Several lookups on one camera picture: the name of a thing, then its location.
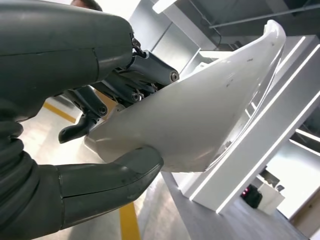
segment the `ceiling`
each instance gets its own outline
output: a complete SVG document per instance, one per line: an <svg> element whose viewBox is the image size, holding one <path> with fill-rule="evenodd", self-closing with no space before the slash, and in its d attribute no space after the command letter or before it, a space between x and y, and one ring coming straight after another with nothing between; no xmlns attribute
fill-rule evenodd
<svg viewBox="0 0 320 240"><path fill-rule="evenodd" d="M263 33L267 20L281 24L287 36L320 34L320 0L177 0L178 8L223 51L232 51ZM316 9L226 26L215 25L313 6Z"/></svg>

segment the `robotic hand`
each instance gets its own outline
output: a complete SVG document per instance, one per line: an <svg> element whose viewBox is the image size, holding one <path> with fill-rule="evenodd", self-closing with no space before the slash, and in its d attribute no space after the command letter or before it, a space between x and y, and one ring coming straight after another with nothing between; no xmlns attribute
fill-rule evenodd
<svg viewBox="0 0 320 240"><path fill-rule="evenodd" d="M177 80L142 51L127 21L38 0L0 0L0 239L26 240L108 213L138 198L162 158L142 147L109 164L38 165L17 139L18 122L65 93L83 111L59 135L82 137L107 108L91 85L128 107Z"/></svg>

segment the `curved white part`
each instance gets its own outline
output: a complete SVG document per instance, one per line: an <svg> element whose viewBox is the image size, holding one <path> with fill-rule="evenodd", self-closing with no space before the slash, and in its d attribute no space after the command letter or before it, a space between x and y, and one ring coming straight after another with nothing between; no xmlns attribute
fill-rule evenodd
<svg viewBox="0 0 320 240"><path fill-rule="evenodd" d="M262 37L114 114L85 144L105 162L149 145L165 171L205 171L257 92L264 95L285 39L269 20Z"/></svg>

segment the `scuff mark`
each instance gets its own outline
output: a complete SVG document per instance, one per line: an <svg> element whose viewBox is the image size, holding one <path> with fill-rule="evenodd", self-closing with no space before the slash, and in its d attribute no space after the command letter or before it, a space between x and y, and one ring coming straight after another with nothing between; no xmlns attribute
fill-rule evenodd
<svg viewBox="0 0 320 240"><path fill-rule="evenodd" d="M227 85L226 87L229 87L232 82L233 81L233 79L231 79Z"/></svg>

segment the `yellow floor line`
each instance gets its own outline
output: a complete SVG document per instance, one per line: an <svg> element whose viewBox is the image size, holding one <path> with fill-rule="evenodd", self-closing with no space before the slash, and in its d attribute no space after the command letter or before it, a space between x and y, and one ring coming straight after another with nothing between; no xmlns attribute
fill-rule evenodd
<svg viewBox="0 0 320 240"><path fill-rule="evenodd" d="M119 212L122 240L141 240L133 202L120 208Z"/></svg>
<svg viewBox="0 0 320 240"><path fill-rule="evenodd" d="M72 123L75 123L75 118L67 113L60 110L55 106L45 102L43 105L49 111L59 115L63 119ZM138 221L137 219L136 210L133 202L123 206L119 209L121 236L122 240L141 240L140 232L139 231Z"/></svg>
<svg viewBox="0 0 320 240"><path fill-rule="evenodd" d="M66 120L68 120L69 122L72 122L73 124L75 123L75 118L72 117L72 116L70 116L69 114L66 114L64 111L61 111L59 108L57 108L55 106L53 106L53 105L51 105L50 103L45 102L45 104L43 105L43 107L49 110L49 111L51 111L53 113L55 113L57 115L59 115L59 116L60 116L60 117L62 117L63 119L66 119Z"/></svg>

